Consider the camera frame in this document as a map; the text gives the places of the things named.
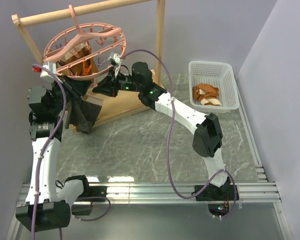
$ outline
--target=gray cloth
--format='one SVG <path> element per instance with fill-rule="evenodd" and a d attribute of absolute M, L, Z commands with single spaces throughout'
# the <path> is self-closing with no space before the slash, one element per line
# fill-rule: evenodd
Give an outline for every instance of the gray cloth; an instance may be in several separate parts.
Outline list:
<path fill-rule="evenodd" d="M 68 114 L 65 120 L 65 129 L 69 125 L 75 125 L 76 131 L 89 134 L 96 123 L 102 106 L 96 105 L 77 98 L 71 100 L 67 104 Z"/>

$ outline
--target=wall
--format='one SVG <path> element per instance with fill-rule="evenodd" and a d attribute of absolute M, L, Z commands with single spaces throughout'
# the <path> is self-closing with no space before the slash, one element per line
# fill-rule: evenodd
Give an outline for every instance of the wall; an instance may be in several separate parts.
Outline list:
<path fill-rule="evenodd" d="M 300 0 L 279 0 L 239 72 L 265 171 L 300 240 Z"/>
<path fill-rule="evenodd" d="M 0 240 L 5 239 L 23 182 L 30 179 L 28 89 L 40 83 L 35 61 L 11 15 L 25 15 L 19 2 L 0 1 Z"/>
<path fill-rule="evenodd" d="M 277 0 L 167 0 L 163 60 L 172 73 L 187 73 L 193 60 L 226 62 L 238 73 Z M 20 0 L 31 15 L 81 6 L 97 0 Z M 105 22 L 120 26 L 127 51 L 155 50 L 156 0 L 79 16 L 80 23 Z M 34 27 L 46 45 L 60 31 L 72 27 L 71 19 Z M 146 53 L 127 59 L 154 60 Z"/>

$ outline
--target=hanger hook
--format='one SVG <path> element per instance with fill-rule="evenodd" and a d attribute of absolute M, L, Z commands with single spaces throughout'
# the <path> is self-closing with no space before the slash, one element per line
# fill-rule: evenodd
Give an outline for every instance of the hanger hook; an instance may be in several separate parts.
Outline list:
<path fill-rule="evenodd" d="M 77 16 L 76 16 L 74 7 L 73 7 L 71 4 L 69 5 L 69 10 L 70 10 L 70 14 L 71 14 L 72 20 L 73 20 L 73 22 L 74 22 L 75 28 L 76 28 L 76 29 L 78 30 L 78 32 L 81 34 L 81 33 L 82 33 L 82 30 L 81 30 L 81 28 L 79 27 L 79 24 L 78 24 L 78 21 L 77 21 Z"/>

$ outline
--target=robotic arm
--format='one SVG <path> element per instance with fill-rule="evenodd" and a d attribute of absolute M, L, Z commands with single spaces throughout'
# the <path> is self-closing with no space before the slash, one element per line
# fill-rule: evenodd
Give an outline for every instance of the robotic arm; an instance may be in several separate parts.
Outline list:
<path fill-rule="evenodd" d="M 223 135 L 215 114 L 207 115 L 195 111 L 177 99 L 171 98 L 169 92 L 153 82 L 152 72 L 145 62 L 134 63 L 132 75 L 123 75 L 120 73 L 121 61 L 118 60 L 118 56 L 111 58 L 110 61 L 114 66 L 92 90 L 94 93 L 116 97 L 119 90 L 139 92 L 138 98 L 145 106 L 170 117 L 173 114 L 171 104 L 173 101 L 175 120 L 193 134 L 193 149 L 204 158 L 209 177 L 225 169 L 221 154 Z M 48 62 L 44 67 L 53 71 L 55 63 Z M 42 72 L 41 77 L 46 79 L 48 75 Z M 62 76 L 61 80 L 67 101 L 81 98 L 91 85 L 90 81 L 76 81 L 67 76 Z M 64 228 L 69 225 L 71 214 L 74 214 L 72 210 L 74 202 L 79 197 L 92 196 L 92 189 L 89 187 L 86 176 L 79 175 L 69 177 L 65 181 L 64 188 L 58 193 L 56 191 L 55 178 L 58 151 L 62 141 L 62 125 L 45 150 L 40 172 L 36 172 L 40 150 L 55 128 L 59 120 L 58 115 L 62 110 L 63 98 L 59 86 L 53 82 L 52 90 L 47 90 L 43 86 L 31 88 L 28 93 L 28 104 L 32 110 L 29 115 L 33 148 L 32 176 L 25 206 L 17 207 L 15 215 L 28 230 L 31 230 L 35 195 L 39 194 L 35 231 Z M 39 193 L 35 192 L 37 179 L 39 179 Z M 206 190 L 211 188 L 208 190 L 208 199 L 219 201 L 220 199 L 217 198 L 221 198 L 222 200 L 230 185 L 227 174 L 221 172 L 211 183 L 212 185 L 206 188 Z"/>

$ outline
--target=wooden base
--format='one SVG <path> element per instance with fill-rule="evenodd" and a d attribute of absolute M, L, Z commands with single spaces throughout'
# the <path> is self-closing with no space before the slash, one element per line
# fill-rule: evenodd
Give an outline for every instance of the wooden base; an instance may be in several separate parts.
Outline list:
<path fill-rule="evenodd" d="M 155 79 L 155 71 L 151 70 L 151 72 L 152 79 Z M 94 127 L 99 127 L 149 109 L 149 107 L 143 105 L 138 99 L 138 92 L 119 91 L 117 97 L 93 93 L 92 90 L 89 90 L 88 93 L 96 99 L 103 101 L 102 109 Z M 76 127 L 72 125 L 71 130 L 76 132 Z"/>

